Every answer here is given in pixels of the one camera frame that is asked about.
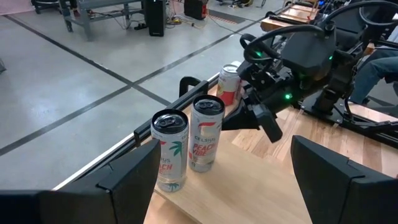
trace can lid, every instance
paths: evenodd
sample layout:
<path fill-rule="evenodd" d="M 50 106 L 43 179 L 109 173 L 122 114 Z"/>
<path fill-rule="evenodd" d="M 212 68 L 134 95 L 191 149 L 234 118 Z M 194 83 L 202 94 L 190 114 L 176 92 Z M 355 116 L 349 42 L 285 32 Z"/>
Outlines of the can lid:
<path fill-rule="evenodd" d="M 176 134 L 188 126 L 188 117 L 179 110 L 166 109 L 152 117 L 152 125 L 160 133 Z"/>
<path fill-rule="evenodd" d="M 193 100 L 193 107 L 204 115 L 218 115 L 225 110 L 224 102 L 212 95 L 198 96 Z"/>
<path fill-rule="evenodd" d="M 233 64 L 227 64 L 223 66 L 223 70 L 228 72 L 228 73 L 237 73 L 238 72 L 238 66 L 233 65 Z"/>

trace blue jeans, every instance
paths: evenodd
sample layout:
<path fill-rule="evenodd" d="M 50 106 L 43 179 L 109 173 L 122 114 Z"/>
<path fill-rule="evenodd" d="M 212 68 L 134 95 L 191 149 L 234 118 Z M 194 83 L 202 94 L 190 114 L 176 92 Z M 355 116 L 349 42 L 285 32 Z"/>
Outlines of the blue jeans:
<path fill-rule="evenodd" d="M 365 97 L 381 79 L 392 75 L 398 76 L 398 51 L 376 50 L 357 72 L 354 78 L 354 91 L 349 100 L 356 104 L 362 104 Z"/>

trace metal workbench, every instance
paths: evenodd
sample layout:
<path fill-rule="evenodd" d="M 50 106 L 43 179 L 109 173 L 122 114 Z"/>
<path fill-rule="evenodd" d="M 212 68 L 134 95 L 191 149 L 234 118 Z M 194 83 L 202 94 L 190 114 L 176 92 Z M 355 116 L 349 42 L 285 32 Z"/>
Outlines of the metal workbench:
<path fill-rule="evenodd" d="M 104 19 L 113 19 L 116 17 L 124 16 L 126 23 L 130 20 L 130 15 L 135 13 L 144 13 L 143 7 L 141 4 L 141 9 L 130 10 L 129 3 L 133 2 L 142 2 L 141 0 L 77 0 L 80 17 L 74 18 L 70 14 L 70 9 L 66 4 L 67 0 L 59 0 L 60 9 L 63 15 L 63 19 L 65 20 L 65 24 L 69 32 L 73 32 L 72 23 L 82 26 L 85 30 L 85 34 L 89 41 L 93 40 L 93 34 L 90 29 L 90 23 L 96 21 L 102 21 Z M 118 12 L 102 12 L 101 14 L 96 14 L 95 17 L 90 17 L 87 13 L 87 10 L 97 9 L 101 7 L 109 7 L 109 6 L 117 6 L 123 5 L 123 9 Z"/>

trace white can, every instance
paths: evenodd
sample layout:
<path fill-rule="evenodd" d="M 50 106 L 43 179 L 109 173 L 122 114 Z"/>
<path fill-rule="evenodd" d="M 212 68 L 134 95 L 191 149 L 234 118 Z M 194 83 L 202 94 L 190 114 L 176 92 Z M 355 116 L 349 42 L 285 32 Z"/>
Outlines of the white can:
<path fill-rule="evenodd" d="M 237 70 L 237 65 L 227 64 L 218 75 L 217 96 L 223 100 L 225 106 L 232 105 L 237 98 L 241 83 Z"/>
<path fill-rule="evenodd" d="M 166 192 L 178 191 L 187 171 L 188 117 L 179 110 L 162 110 L 152 117 L 150 132 L 161 146 L 157 185 Z"/>
<path fill-rule="evenodd" d="M 197 172 L 209 171 L 214 163 L 225 105 L 218 97 L 198 96 L 192 103 L 188 165 Z"/>

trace wooden table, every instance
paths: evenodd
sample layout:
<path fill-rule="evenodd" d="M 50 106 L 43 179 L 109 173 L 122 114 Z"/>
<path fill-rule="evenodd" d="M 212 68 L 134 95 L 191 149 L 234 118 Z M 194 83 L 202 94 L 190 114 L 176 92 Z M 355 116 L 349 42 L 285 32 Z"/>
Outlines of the wooden table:
<path fill-rule="evenodd" d="M 310 13 L 309 13 L 310 11 L 311 11 L 311 7 L 293 5 L 289 10 L 282 12 L 282 14 L 280 14 L 279 16 L 288 18 L 288 19 L 293 19 L 293 20 L 300 21 L 300 22 L 307 22 L 308 21 L 307 17 L 310 15 Z M 313 19 L 315 17 L 316 13 L 312 13 L 311 15 L 312 15 L 311 19 Z M 287 26 L 291 26 L 291 24 L 286 23 L 286 22 L 276 21 L 276 20 L 270 19 L 269 17 L 267 17 L 261 21 L 261 29 L 266 32 L 269 32 L 269 31 L 272 31 L 274 29 L 278 29 L 281 27 L 287 27 Z M 374 44 L 370 43 L 366 47 L 364 54 L 369 55 L 373 52 L 373 50 L 374 50 Z"/>
<path fill-rule="evenodd" d="M 350 108 L 375 121 L 397 120 L 363 106 Z M 145 223 L 311 223 L 293 175 L 294 134 L 391 177 L 398 174 L 397 149 L 293 108 L 277 115 L 284 133 L 280 141 L 272 144 L 262 130 L 223 131 L 213 169 L 198 174 L 188 168 L 187 183 L 178 192 L 155 189 Z"/>

